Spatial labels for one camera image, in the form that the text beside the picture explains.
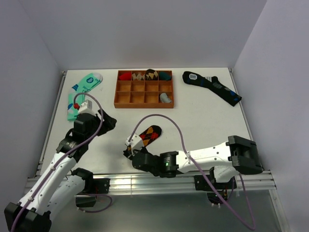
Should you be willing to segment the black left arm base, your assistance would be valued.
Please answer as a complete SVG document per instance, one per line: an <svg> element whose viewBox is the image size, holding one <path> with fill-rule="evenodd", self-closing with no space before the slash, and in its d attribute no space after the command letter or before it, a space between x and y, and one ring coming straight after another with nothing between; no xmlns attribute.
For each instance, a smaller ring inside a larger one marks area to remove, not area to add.
<svg viewBox="0 0 309 232"><path fill-rule="evenodd" d="M85 188L75 197L75 204L79 208L93 208L99 203L105 203L109 193L110 179L94 179L90 187Z"/></svg>

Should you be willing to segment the red yellow argyle sock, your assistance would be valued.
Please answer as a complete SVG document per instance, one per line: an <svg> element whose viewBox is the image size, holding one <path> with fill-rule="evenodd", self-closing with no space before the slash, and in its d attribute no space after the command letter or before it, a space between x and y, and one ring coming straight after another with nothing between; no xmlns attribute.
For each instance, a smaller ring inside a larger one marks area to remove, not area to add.
<svg viewBox="0 0 309 232"><path fill-rule="evenodd" d="M156 139L158 139L162 134L162 129L157 125L152 125L142 132L139 137L143 141L143 145L146 147Z"/></svg>

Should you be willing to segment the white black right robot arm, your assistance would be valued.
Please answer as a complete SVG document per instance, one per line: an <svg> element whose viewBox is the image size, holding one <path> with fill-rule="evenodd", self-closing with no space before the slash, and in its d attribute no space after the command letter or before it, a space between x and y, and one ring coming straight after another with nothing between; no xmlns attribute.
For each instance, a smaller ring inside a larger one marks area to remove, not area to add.
<svg viewBox="0 0 309 232"><path fill-rule="evenodd" d="M129 158L135 169L161 178L174 178L200 168L210 172L209 183L216 189L238 174L263 172L256 143L236 135L213 147L188 152L171 151L158 156L146 151L137 135L128 138L126 145L130 147Z"/></svg>

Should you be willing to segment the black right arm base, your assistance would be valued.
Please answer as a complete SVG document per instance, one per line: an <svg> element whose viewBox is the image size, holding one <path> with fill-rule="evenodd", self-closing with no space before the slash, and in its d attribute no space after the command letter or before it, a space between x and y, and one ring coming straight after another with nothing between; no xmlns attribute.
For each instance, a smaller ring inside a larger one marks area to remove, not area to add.
<svg viewBox="0 0 309 232"><path fill-rule="evenodd" d="M207 181L202 175L194 176L195 190L196 191L206 191L208 200L213 205L222 205L223 202L219 199L218 195L211 189ZM214 183L213 186L218 191L219 195L225 200L228 201L231 194L234 192L234 189L237 187L236 180L232 177L226 183Z"/></svg>

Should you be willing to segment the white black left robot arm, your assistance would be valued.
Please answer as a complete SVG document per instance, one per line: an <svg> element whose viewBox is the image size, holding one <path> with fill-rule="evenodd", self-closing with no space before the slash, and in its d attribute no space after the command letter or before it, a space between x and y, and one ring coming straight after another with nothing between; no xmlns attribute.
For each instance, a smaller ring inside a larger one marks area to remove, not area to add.
<svg viewBox="0 0 309 232"><path fill-rule="evenodd" d="M97 194L93 173L74 169L86 153L95 136L115 128L117 120L103 110L79 113L45 172L18 203L9 203L4 215L11 232L47 232L56 214L73 198L82 193Z"/></svg>

